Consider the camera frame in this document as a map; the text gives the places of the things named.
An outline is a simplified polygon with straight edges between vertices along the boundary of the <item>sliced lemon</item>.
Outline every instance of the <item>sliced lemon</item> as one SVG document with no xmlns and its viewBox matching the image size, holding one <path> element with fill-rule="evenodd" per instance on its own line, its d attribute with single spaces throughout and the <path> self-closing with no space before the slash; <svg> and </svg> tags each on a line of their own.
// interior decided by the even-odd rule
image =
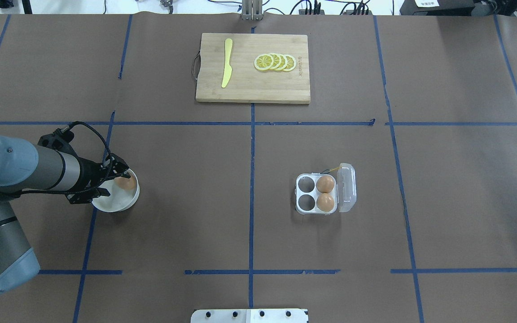
<svg viewBox="0 0 517 323">
<path fill-rule="evenodd" d="M 296 59 L 293 57 L 293 55 L 285 55 L 285 58 L 287 59 L 287 65 L 285 68 L 283 68 L 283 71 L 290 72 L 294 70 L 296 67 Z"/>
<path fill-rule="evenodd" d="M 280 60 L 280 64 L 275 67 L 275 71 L 282 71 L 285 67 L 287 67 L 287 57 L 286 55 L 281 55 L 279 54 L 281 60 Z"/>
<path fill-rule="evenodd" d="M 281 58 L 280 54 L 277 54 L 277 53 L 269 53 L 269 55 L 271 55 L 272 58 L 275 60 L 274 63 L 272 64 L 271 68 L 269 68 L 269 70 L 274 70 L 275 68 L 280 66 L 282 58 Z"/>
<path fill-rule="evenodd" d="M 268 70 L 274 63 L 275 59 L 273 55 L 270 54 L 258 55 L 258 57 L 254 59 L 254 67 L 259 71 Z"/>
</svg>

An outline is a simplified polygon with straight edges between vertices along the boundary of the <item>yellow knife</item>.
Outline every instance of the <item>yellow knife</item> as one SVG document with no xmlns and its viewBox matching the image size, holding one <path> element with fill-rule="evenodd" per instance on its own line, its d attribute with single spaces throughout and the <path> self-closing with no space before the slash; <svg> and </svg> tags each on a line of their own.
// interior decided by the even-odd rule
<svg viewBox="0 0 517 323">
<path fill-rule="evenodd" d="M 230 53 L 232 51 L 232 39 L 227 38 L 224 40 L 224 72 L 223 72 L 223 83 L 222 88 L 226 87 L 232 74 L 232 67 L 230 67 Z"/>
</svg>

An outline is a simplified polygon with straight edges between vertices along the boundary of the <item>brown egg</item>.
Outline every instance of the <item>brown egg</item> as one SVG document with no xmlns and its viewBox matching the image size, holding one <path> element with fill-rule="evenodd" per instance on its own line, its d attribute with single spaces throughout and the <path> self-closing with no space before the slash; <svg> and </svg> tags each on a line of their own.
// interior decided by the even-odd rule
<svg viewBox="0 0 517 323">
<path fill-rule="evenodd" d="M 114 179 L 115 184 L 124 190 L 130 191 L 137 187 L 137 180 L 131 175 L 131 178 L 117 177 Z"/>
<path fill-rule="evenodd" d="M 316 206 L 323 212 L 330 212 L 334 209 L 334 198 L 330 194 L 323 193 L 316 199 Z"/>
<path fill-rule="evenodd" d="M 316 189 L 321 193 L 330 193 L 334 188 L 334 180 L 330 175 L 324 175 L 318 178 L 316 182 Z"/>
</svg>

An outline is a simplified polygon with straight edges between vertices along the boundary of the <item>wooden cutting board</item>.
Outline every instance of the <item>wooden cutting board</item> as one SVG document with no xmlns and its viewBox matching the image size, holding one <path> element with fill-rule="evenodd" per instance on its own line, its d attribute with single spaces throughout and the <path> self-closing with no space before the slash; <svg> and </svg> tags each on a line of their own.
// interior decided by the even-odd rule
<svg viewBox="0 0 517 323">
<path fill-rule="evenodd" d="M 227 38 L 232 39 L 232 75 L 222 88 Z M 254 59 L 265 53 L 293 55 L 296 68 L 290 72 L 258 71 Z M 309 104 L 307 35 L 203 33 L 197 101 Z"/>
</svg>

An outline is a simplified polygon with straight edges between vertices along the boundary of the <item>black box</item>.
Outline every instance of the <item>black box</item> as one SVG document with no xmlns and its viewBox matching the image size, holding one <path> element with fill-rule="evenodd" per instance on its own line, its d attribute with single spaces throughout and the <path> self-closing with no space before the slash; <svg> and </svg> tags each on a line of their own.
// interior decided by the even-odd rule
<svg viewBox="0 0 517 323">
<path fill-rule="evenodd" d="M 419 3 L 433 0 L 417 0 Z M 421 8 L 416 0 L 404 0 L 400 14 L 404 16 L 470 16 L 474 9 L 474 0 L 438 0 L 439 6 Z"/>
</svg>

